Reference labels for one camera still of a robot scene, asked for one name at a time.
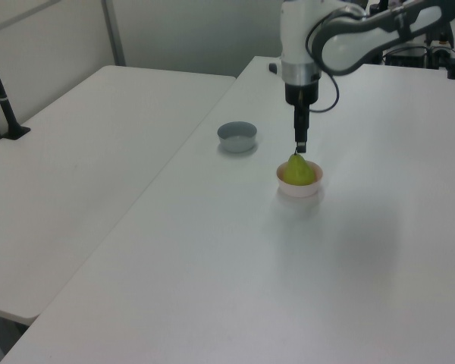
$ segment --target white bowl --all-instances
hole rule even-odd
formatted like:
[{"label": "white bowl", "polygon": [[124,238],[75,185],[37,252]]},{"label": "white bowl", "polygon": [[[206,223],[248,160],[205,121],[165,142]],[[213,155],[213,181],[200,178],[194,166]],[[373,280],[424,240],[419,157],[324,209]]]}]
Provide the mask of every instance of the white bowl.
[{"label": "white bowl", "polygon": [[218,129],[219,141],[224,150],[242,153],[255,146],[257,129],[245,121],[233,121]]},{"label": "white bowl", "polygon": [[281,192],[287,194],[288,196],[300,198],[309,197],[319,190],[320,182],[324,175],[324,172],[319,165],[314,162],[306,161],[306,164],[308,164],[315,172],[315,182],[313,184],[307,184],[306,186],[294,186],[293,184],[283,182],[283,173],[285,172],[287,164],[288,162],[285,162],[276,170],[276,176],[278,178],[278,184],[280,185]]}]

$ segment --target gray bowl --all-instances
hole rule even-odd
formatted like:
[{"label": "gray bowl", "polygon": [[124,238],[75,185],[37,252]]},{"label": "gray bowl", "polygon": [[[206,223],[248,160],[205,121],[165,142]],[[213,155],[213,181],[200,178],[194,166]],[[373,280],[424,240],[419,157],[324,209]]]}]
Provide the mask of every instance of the gray bowl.
[{"label": "gray bowl", "polygon": [[221,146],[231,153],[242,153],[255,146],[257,129],[245,121],[233,121],[218,129]]}]

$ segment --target table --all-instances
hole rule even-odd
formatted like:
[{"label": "table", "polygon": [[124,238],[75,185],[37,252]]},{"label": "table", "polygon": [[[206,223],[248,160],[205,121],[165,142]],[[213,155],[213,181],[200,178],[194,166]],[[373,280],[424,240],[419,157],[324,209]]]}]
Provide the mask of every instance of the table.
[{"label": "table", "polygon": [[47,307],[233,82],[104,67],[0,140],[0,316]]},{"label": "table", "polygon": [[[323,189],[291,199],[275,170],[292,109],[270,61],[249,64],[4,364],[455,363],[455,81],[339,77],[340,104],[309,132]],[[330,105],[326,77],[320,94]],[[218,148],[234,120],[258,127],[256,150]]]}]

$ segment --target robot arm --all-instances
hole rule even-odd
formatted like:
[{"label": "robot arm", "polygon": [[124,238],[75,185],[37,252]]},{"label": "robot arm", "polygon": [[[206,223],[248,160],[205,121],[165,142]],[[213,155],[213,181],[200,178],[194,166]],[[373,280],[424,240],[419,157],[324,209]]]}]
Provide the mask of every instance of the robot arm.
[{"label": "robot arm", "polygon": [[285,99],[295,108],[297,151],[306,151],[309,107],[319,97],[321,69],[349,74],[368,57],[454,18],[455,0],[409,0],[370,18],[358,5],[338,0],[284,0],[282,78]]}]

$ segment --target pear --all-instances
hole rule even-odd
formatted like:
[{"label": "pear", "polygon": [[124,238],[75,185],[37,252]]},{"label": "pear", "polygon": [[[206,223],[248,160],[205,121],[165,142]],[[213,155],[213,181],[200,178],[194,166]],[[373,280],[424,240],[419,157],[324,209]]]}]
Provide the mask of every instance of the pear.
[{"label": "pear", "polygon": [[315,172],[300,154],[295,153],[288,159],[283,181],[295,186],[306,186],[315,182]]}]

